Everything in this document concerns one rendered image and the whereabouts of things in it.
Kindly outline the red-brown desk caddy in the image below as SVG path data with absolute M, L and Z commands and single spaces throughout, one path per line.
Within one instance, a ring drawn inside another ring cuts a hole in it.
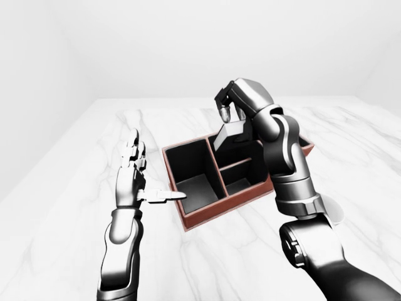
M 215 150 L 211 134 L 163 148 L 173 191 L 185 193 L 176 202 L 186 231 L 265 196 L 273 184 L 259 141 Z

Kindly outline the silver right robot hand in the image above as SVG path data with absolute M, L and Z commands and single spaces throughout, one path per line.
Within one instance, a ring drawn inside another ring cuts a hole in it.
M 239 116 L 245 116 L 252 123 L 261 140 L 272 142 L 279 136 L 279 125 L 270 112 L 274 102 L 268 91 L 258 82 L 238 78 L 229 82 L 215 97 L 216 105 L 223 122 L 230 122 L 230 103 L 234 103 L 240 111 Z

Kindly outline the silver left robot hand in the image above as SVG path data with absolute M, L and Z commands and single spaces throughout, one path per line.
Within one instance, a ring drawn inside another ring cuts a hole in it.
M 116 202 L 119 208 L 139 208 L 142 201 L 156 204 L 186 198 L 186 194 L 179 191 L 146 189 L 143 173 L 146 166 L 146 146 L 140 140 L 138 130 L 133 129 L 123 150 L 117 174 Z

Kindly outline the white rounded object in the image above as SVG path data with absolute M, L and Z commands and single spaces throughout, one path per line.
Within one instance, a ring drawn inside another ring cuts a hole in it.
M 345 214 L 340 204 L 325 194 L 322 194 L 321 198 L 331 223 L 335 226 L 342 223 L 345 219 Z

